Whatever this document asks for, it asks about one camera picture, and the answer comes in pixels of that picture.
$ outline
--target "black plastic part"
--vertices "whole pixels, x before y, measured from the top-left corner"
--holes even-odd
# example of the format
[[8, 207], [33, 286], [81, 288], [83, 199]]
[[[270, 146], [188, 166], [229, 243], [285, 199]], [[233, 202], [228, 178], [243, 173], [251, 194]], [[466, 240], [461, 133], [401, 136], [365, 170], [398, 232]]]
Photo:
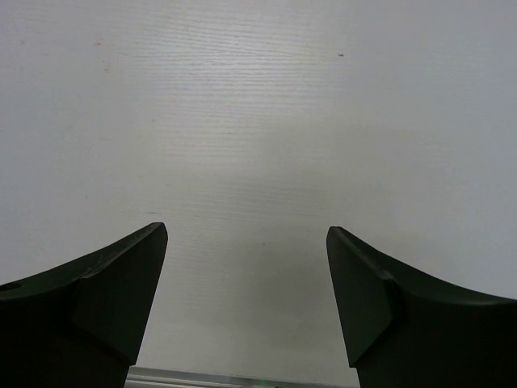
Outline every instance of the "black plastic part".
[[165, 226], [154, 223], [0, 286], [0, 386], [124, 386], [137, 361], [166, 244]]
[[342, 228], [327, 252], [362, 388], [517, 386], [517, 301], [427, 275]]

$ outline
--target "white wooden surface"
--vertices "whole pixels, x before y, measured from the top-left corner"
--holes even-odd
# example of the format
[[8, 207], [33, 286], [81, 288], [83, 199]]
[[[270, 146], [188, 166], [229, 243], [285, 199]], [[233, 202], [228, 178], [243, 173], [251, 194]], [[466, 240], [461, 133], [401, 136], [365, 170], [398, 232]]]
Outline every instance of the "white wooden surface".
[[140, 366], [356, 385], [328, 226], [517, 297], [516, 11], [3, 1], [0, 282], [164, 221]]

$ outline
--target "screw hole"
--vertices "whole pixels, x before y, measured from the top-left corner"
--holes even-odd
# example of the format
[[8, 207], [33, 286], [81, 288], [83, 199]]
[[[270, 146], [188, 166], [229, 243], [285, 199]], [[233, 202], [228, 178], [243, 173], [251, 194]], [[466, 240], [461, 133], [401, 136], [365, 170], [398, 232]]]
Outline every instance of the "screw hole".
[[9, 291], [11, 289], [19, 289], [21, 286], [21, 283], [13, 281], [12, 283], [7, 283], [6, 285], [0, 285], [0, 292]]

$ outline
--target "wood grain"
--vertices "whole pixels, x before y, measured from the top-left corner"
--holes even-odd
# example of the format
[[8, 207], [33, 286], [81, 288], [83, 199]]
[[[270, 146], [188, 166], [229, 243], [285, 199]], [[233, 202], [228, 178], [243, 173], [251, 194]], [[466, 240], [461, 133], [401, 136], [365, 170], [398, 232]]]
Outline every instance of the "wood grain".
[[357, 385], [329, 226], [517, 297], [515, 11], [3, 2], [0, 282], [164, 221], [139, 365]]

